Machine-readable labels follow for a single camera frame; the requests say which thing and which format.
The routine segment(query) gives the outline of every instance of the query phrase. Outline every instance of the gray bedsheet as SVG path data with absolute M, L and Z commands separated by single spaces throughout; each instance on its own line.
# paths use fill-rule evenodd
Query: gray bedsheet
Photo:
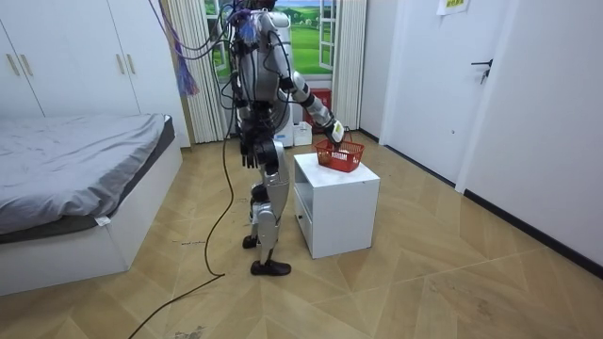
M 163 127 L 162 115 L 0 120 L 0 234 L 113 211 Z

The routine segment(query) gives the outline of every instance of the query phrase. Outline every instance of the herringbone floor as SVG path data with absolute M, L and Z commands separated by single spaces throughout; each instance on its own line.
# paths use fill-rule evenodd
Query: herringbone floor
M 382 177 L 371 249 L 311 260 L 290 200 L 275 258 L 293 272 L 251 276 L 257 253 L 240 241 L 256 173 L 240 167 L 230 141 L 236 202 L 209 250 L 227 276 L 164 309 L 137 338 L 603 338 L 602 281 L 354 137 Z M 308 152 L 290 150 L 289 160 Z M 130 271 L 0 298 L 0 338 L 126 338 L 157 306 L 208 280 L 201 242 L 228 200 L 220 144 L 184 158 Z

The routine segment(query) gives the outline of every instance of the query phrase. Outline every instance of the curtain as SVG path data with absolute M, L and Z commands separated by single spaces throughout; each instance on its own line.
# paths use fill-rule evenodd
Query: curtain
M 212 28 L 207 26 L 204 3 L 198 0 L 167 0 L 167 3 L 170 9 L 168 15 L 180 41 L 189 47 L 201 46 Z M 195 57 L 199 52 L 183 48 L 183 55 Z M 198 60 L 187 60 L 188 69 L 199 88 L 198 94 L 187 97 L 197 143 L 222 140 L 228 128 L 220 106 L 211 55 L 210 53 Z
M 337 0 L 333 109 L 352 130 L 360 124 L 366 22 L 367 0 Z

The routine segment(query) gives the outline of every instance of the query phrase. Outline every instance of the white bed frame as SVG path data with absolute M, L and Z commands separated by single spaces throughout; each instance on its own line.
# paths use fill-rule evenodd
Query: white bed frame
M 181 164 L 175 139 L 106 226 L 0 245 L 0 296 L 128 270 Z

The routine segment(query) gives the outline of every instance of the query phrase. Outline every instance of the white wardrobe door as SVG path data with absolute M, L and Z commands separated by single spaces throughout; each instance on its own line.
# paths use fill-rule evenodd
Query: white wardrobe door
M 40 105 L 0 25 L 0 118 L 43 118 Z
M 0 20 L 46 117 L 139 114 L 106 1 L 0 0 Z
M 146 0 L 107 0 L 143 114 L 169 114 L 181 147 L 190 146 L 170 46 Z M 159 16 L 159 4 L 153 0 Z

